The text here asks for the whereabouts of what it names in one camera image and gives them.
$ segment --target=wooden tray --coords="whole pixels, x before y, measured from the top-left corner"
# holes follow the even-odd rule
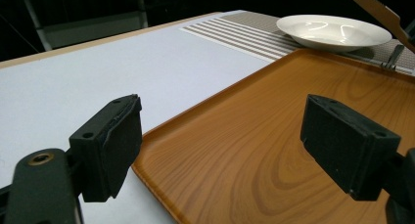
[[[307,94],[336,99],[415,147],[415,78],[298,50],[144,135],[135,173],[180,223],[386,223],[300,141]]]

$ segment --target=white table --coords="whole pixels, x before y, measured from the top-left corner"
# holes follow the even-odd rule
[[[146,133],[268,65],[180,30],[235,13],[0,63],[0,187],[28,154],[67,150],[69,136],[113,99],[138,94]],[[116,199],[80,200],[88,224],[174,222],[131,170]]]

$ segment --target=white surface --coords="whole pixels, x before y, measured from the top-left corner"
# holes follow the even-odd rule
[[[277,26],[303,46],[335,53],[380,45],[392,39],[381,27],[341,17],[288,16],[278,20]]]
[[[179,29],[240,12],[0,69],[0,187],[28,154],[67,150],[69,136],[113,99],[140,96],[145,133],[268,65]],[[81,206],[88,224],[174,222],[131,169],[116,199]]]

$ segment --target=striped mat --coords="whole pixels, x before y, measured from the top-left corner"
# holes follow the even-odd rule
[[[263,14],[243,12],[184,26],[181,30],[271,63],[302,47],[278,29],[277,20]],[[380,46],[340,55],[380,66],[388,62],[397,44],[400,43],[392,40]],[[395,70],[415,75],[415,55],[405,48]]]

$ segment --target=tray rim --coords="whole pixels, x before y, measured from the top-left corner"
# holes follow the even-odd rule
[[[244,88],[246,85],[249,85],[250,82],[255,82],[258,79],[261,79],[263,76],[265,76],[268,72],[273,72],[275,71],[275,68],[281,68],[284,63],[288,63],[290,60],[295,59],[298,56],[318,56],[319,58],[323,58],[323,59],[328,59],[331,62],[337,62],[337,63],[341,63],[343,65],[348,65],[348,66],[352,66],[352,67],[357,67],[357,68],[363,68],[366,69],[367,71],[374,71],[378,74],[381,75],[385,75],[391,78],[396,78],[398,80],[402,80],[405,82],[410,82],[412,84],[415,84],[415,76],[411,76],[411,75],[407,75],[404,73],[400,73],[400,72],[396,72],[396,71],[390,71],[390,70],[386,70],[377,66],[374,66],[372,64],[369,63],[365,63],[359,60],[355,60],[349,57],[345,57],[345,56],[341,56],[338,54],[333,54],[333,53],[328,53],[328,52],[324,52],[324,51],[318,51],[318,50],[313,50],[313,49],[308,49],[308,48],[301,48],[301,49],[297,49],[296,51],[294,51],[293,53],[273,62],[270,63],[269,65],[253,72],[252,74],[244,77],[243,79],[231,84],[230,86],[226,87],[225,89],[213,94],[212,96],[202,100],[201,102],[197,103],[196,105],[194,105],[193,107],[187,109],[184,112],[181,112],[179,114],[177,114],[176,116],[172,117],[171,119],[165,121],[164,123],[154,127],[153,129],[149,130],[148,132],[146,132],[145,134],[143,134],[143,144],[146,140],[146,138],[153,136],[153,134],[155,134],[155,132],[157,133],[157,135],[160,135],[161,133],[159,131],[163,130],[164,132],[171,132],[173,130],[175,130],[174,127],[169,127],[171,124],[174,124],[175,121],[179,118],[182,117],[196,117],[196,115],[192,115],[194,114],[194,112],[196,112],[199,108],[202,108],[204,105],[209,104],[210,106],[212,106],[212,104],[219,104],[221,102],[222,99],[226,99],[228,98],[229,94],[232,92],[237,92],[238,89]],[[143,182],[145,184],[145,186],[149,189],[149,191],[151,191],[152,195],[163,205],[163,207],[170,213],[170,215],[178,222],[178,223],[190,223],[190,221],[186,218],[186,215],[183,215],[179,210],[174,210],[174,203],[170,200],[167,199],[163,199],[160,196],[160,193],[162,193],[162,191],[159,191],[159,189],[157,189],[157,186],[152,186],[150,180],[151,179],[147,179],[148,173],[145,171],[140,171],[140,169],[135,166],[136,161],[133,162],[133,164],[131,165],[132,170],[134,171],[135,175],[141,180],[141,182]]]

